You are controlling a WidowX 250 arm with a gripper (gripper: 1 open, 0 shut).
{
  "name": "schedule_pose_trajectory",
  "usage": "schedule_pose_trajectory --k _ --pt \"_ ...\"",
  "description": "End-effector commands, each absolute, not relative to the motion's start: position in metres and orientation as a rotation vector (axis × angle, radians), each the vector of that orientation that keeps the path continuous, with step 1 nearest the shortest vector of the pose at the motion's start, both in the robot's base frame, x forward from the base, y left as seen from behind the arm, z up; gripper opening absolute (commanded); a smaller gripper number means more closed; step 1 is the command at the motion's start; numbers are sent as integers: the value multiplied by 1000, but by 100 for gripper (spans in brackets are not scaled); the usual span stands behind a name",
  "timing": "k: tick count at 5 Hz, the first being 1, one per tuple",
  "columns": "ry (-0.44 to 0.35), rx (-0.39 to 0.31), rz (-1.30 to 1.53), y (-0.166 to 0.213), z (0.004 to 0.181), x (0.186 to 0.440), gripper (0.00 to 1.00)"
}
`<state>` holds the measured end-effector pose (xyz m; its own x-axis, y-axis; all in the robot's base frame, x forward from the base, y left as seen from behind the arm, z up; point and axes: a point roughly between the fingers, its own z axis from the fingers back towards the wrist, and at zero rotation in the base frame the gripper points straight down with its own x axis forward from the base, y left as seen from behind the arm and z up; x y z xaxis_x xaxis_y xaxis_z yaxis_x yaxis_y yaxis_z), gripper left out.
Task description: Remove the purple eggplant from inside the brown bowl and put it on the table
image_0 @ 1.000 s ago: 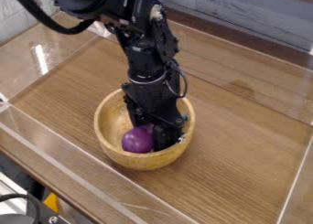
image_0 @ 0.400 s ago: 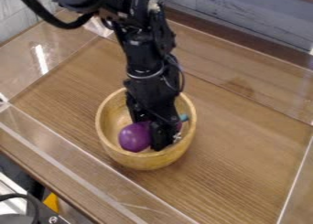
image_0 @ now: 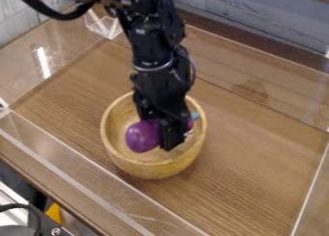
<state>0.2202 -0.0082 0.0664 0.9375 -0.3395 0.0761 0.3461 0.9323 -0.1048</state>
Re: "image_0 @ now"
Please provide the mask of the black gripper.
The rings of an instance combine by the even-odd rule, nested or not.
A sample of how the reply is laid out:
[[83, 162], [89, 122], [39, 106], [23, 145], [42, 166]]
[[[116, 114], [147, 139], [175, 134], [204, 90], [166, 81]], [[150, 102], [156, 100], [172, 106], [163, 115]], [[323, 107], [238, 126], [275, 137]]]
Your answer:
[[162, 149], [172, 151], [186, 142], [191, 112], [186, 96], [194, 86], [190, 65], [147, 68], [135, 66], [130, 76], [134, 103], [142, 120], [160, 118]]

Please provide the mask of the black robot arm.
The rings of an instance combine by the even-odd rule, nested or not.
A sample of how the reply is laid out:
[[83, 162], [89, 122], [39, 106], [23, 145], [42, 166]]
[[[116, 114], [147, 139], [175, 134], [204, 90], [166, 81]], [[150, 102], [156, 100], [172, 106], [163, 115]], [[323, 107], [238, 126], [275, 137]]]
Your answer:
[[155, 147], [166, 151], [184, 144], [192, 114], [187, 93], [196, 83], [196, 67], [182, 44], [186, 23], [174, 0], [73, 0], [78, 8], [62, 13], [43, 0], [22, 0], [47, 17], [70, 21], [95, 4], [119, 18], [131, 49], [135, 73], [132, 101], [140, 122], [128, 131], [127, 141], [136, 152]]

